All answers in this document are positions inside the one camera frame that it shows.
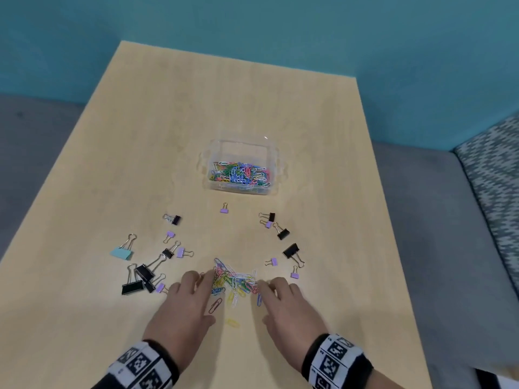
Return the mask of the person's right hand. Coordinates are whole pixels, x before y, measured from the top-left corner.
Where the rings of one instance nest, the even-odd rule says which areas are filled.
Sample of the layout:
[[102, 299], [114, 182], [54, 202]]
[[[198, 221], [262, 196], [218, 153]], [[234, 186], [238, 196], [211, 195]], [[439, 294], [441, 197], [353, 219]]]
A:
[[288, 364], [301, 372], [309, 347], [318, 336], [329, 333], [321, 315], [305, 299], [295, 283], [289, 283], [293, 296], [278, 298], [278, 277], [257, 282], [267, 314], [279, 316], [279, 326], [266, 326], [269, 336]]

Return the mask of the clear plastic box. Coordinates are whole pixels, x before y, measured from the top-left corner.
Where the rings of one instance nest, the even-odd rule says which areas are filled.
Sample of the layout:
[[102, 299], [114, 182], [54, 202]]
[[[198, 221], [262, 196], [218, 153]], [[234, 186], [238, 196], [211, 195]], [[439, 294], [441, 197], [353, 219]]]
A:
[[[213, 162], [243, 162], [266, 167], [270, 170], [272, 187], [269, 189], [239, 189], [230, 184], [211, 182], [208, 179], [209, 169]], [[220, 137], [212, 139], [200, 153], [200, 173], [204, 176], [202, 186], [204, 189], [237, 193], [255, 196], [274, 196], [279, 191], [279, 184], [285, 177], [285, 164], [280, 158], [280, 152], [273, 140], [266, 137], [232, 138]]]

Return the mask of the person's left hand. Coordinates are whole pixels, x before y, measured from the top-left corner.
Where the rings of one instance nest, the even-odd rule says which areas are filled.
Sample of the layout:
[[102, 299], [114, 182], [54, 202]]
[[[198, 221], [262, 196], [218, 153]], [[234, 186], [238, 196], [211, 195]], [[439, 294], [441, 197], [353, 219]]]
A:
[[214, 270], [200, 273], [202, 278], [193, 294], [184, 293], [184, 274], [173, 283], [165, 301], [147, 324], [143, 340], [161, 345], [183, 373], [193, 361], [209, 329], [200, 329], [212, 291]]

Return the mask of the marker-printed left wristband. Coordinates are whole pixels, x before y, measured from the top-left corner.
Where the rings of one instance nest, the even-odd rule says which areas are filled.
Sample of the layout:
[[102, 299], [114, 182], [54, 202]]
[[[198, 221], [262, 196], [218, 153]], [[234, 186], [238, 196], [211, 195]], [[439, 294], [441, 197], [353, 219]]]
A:
[[107, 369], [117, 389], [172, 389], [180, 372], [168, 352], [157, 342], [140, 341]]

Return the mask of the person's right forearm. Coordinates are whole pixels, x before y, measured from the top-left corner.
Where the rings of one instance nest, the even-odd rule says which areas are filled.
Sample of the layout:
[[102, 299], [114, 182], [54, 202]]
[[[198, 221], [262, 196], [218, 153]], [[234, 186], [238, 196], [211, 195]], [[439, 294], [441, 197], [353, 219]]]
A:
[[364, 389], [405, 389], [401, 385], [395, 383], [384, 374], [377, 370], [373, 370], [367, 379]]

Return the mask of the boxed heap of colourful paper clips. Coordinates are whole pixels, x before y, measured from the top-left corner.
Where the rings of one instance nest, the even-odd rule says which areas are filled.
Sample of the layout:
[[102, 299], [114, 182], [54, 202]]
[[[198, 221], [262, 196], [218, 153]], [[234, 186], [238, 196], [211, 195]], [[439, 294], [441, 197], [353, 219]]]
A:
[[230, 184], [239, 189], [269, 189], [272, 187], [270, 170], [243, 162], [216, 161], [209, 169], [211, 182]]

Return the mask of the marker-printed right wristband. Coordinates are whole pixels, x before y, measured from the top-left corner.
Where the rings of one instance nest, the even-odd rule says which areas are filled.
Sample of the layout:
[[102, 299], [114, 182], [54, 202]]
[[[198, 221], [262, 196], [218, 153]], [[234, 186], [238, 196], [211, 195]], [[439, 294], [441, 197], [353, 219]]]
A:
[[309, 347], [301, 374], [314, 389], [365, 389], [373, 369], [360, 347], [324, 333]]

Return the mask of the large black binder clip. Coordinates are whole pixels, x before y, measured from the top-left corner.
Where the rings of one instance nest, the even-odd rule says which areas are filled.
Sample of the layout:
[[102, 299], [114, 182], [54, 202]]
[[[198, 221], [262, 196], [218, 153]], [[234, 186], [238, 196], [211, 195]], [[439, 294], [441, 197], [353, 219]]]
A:
[[127, 281], [121, 286], [121, 295], [134, 294], [144, 289], [144, 281], [136, 272], [137, 266], [136, 263], [132, 263], [127, 267]]
[[154, 261], [149, 264], [140, 264], [135, 268], [135, 274], [143, 281], [150, 283], [156, 276], [155, 271], [163, 263], [167, 261], [165, 255], [159, 255]]

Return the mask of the light blue binder clip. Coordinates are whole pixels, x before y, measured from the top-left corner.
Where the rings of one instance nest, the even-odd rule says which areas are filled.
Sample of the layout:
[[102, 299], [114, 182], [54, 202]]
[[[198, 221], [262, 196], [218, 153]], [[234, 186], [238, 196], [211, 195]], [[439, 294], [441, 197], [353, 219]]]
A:
[[130, 260], [133, 255], [133, 249], [132, 249], [133, 242], [137, 238], [138, 237], [136, 234], [133, 234], [133, 233], [129, 234], [127, 240], [119, 247], [114, 248], [110, 252], [110, 255], [113, 257], [117, 257], [119, 259], [125, 260], [125, 261]]

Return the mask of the marker-printed wristband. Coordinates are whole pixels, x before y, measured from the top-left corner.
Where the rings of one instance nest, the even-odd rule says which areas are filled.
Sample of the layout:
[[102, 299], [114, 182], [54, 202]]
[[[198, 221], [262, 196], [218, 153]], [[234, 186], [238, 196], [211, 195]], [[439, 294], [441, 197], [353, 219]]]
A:
[[373, 369], [360, 347], [324, 333], [309, 347], [301, 374], [314, 389], [365, 389]]
[[140, 341], [107, 369], [117, 389], [172, 389], [180, 372], [168, 352], [157, 342]]

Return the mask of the grey patterned cushion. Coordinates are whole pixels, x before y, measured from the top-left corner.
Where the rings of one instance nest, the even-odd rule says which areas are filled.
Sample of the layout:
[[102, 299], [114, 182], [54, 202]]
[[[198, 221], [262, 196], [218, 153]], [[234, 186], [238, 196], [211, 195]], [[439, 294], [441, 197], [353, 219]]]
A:
[[458, 145], [454, 153], [519, 298], [519, 111]]

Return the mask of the pile of colourful paper clips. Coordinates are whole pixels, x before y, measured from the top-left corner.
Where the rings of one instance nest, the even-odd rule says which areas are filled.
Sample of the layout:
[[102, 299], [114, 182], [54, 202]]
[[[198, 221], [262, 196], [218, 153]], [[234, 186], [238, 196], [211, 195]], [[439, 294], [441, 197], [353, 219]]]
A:
[[230, 265], [225, 264], [218, 258], [214, 259], [214, 278], [211, 295], [227, 295], [227, 303], [235, 308], [241, 298], [256, 298], [259, 292], [257, 286], [257, 271], [252, 273], [237, 272]]

